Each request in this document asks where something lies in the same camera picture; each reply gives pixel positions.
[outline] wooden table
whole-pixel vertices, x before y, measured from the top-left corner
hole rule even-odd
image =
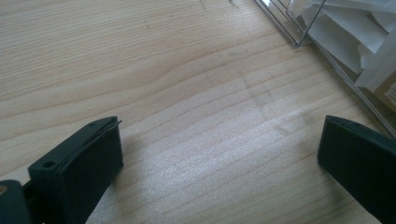
[[[317,164],[326,115],[373,120],[253,0],[1,1],[1,179],[113,115],[89,223],[377,223]]]

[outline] clear plastic container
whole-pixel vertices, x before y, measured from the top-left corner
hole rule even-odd
[[[282,31],[285,37],[287,37],[290,40],[293,46],[300,47],[303,44],[312,43],[312,42],[315,43],[318,46],[318,49],[324,55],[324,57],[328,60],[328,62],[331,63],[332,67],[339,75],[339,77],[344,80],[346,85],[358,96],[358,98],[361,100],[365,108],[367,108],[368,111],[372,115],[374,115],[374,118],[377,121],[379,121],[378,123],[383,127],[385,133],[387,133],[392,137],[396,137],[396,113],[394,112],[394,110],[391,110],[388,106],[386,106],[383,103],[383,101],[379,100],[379,98],[377,97],[377,95],[373,93],[373,91],[369,91],[368,88],[366,87],[359,87],[356,85],[361,75],[361,72],[364,71],[362,66],[363,64],[362,57],[358,55],[357,57],[359,58],[354,58],[353,54],[351,54],[349,55],[349,58],[354,59],[355,62],[351,62],[350,64],[345,63],[345,61],[343,61],[342,58],[340,59],[340,55],[341,56],[344,55],[342,52],[341,53],[338,52],[338,57],[337,57],[337,51],[334,51],[332,50],[332,48],[329,48],[329,45],[320,42],[321,39],[318,38],[318,36],[316,35],[320,33],[320,32],[316,32],[317,29],[326,27],[323,26],[323,24],[328,24],[333,22],[336,25],[341,24],[339,25],[340,27],[337,28],[339,29],[339,33],[349,32],[348,36],[346,35],[345,36],[349,38],[351,41],[358,41],[357,43],[364,42],[363,38],[354,35],[352,31],[348,31],[348,25],[350,24],[347,23],[343,24],[342,22],[337,21],[334,18],[331,18],[331,16],[333,16],[332,13],[339,13],[340,10],[343,10],[342,8],[341,9],[336,8],[337,10],[334,10],[334,7],[337,7],[337,5],[335,5],[334,3],[337,3],[337,1],[329,0],[327,3],[326,0],[290,0],[290,1],[289,0],[255,0],[255,1],[268,15],[268,17],[274,22],[274,24]],[[350,2],[352,2],[351,4],[355,4],[353,6],[356,8],[349,7],[348,4]],[[380,9],[376,8],[374,4],[377,3],[374,2],[364,3],[364,1],[357,1],[357,0],[352,0],[348,2],[346,0],[341,2],[338,1],[338,3],[347,4],[348,6],[346,7],[346,10],[352,10],[353,13],[355,12],[359,13],[358,11],[361,10],[362,8],[370,8],[374,11],[387,10],[385,7]],[[347,16],[350,16],[347,13],[339,14],[339,15],[341,19],[345,19],[344,15],[346,15],[346,18]],[[354,32],[356,33],[359,32],[359,27],[357,28],[357,27],[349,26],[349,30],[354,30]],[[335,32],[334,29],[332,28],[332,30],[328,32],[326,35],[329,36],[329,35],[340,35],[340,34]],[[345,44],[342,43],[344,41],[344,38],[338,40],[339,40],[339,46],[336,45],[335,46],[339,49],[343,49],[343,46],[341,45]],[[372,45],[365,49],[369,49],[370,47],[374,48],[374,50],[373,48],[371,48],[370,53],[371,55],[374,55],[371,57],[375,57],[376,46]]]

